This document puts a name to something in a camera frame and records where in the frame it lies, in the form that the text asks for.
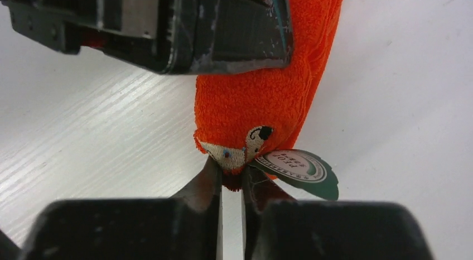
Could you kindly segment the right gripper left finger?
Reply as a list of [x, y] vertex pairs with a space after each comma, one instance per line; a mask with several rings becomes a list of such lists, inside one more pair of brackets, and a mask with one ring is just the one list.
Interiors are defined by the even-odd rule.
[[69, 199], [37, 217], [19, 259], [222, 259], [221, 169], [168, 198]]

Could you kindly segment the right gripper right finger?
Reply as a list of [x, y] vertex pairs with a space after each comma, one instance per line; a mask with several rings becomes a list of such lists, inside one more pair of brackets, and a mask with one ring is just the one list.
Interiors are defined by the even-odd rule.
[[245, 259], [432, 259], [402, 205], [296, 200], [261, 170], [242, 173]]

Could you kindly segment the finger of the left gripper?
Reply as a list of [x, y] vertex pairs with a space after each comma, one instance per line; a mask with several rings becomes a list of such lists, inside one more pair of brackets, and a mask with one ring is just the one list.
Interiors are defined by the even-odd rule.
[[294, 48], [289, 0], [173, 0], [168, 73], [285, 68]]

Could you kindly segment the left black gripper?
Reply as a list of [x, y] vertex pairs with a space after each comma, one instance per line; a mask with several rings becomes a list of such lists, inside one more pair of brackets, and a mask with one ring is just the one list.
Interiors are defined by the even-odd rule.
[[1, 0], [12, 28], [67, 55], [83, 47], [164, 74], [172, 71], [165, 0]]

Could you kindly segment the orange towel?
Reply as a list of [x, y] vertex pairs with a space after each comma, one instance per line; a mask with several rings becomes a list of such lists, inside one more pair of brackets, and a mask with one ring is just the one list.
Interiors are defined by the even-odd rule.
[[295, 49], [284, 69], [196, 79], [194, 140], [241, 189], [255, 157], [291, 149], [312, 105], [331, 53], [343, 0], [289, 0]]

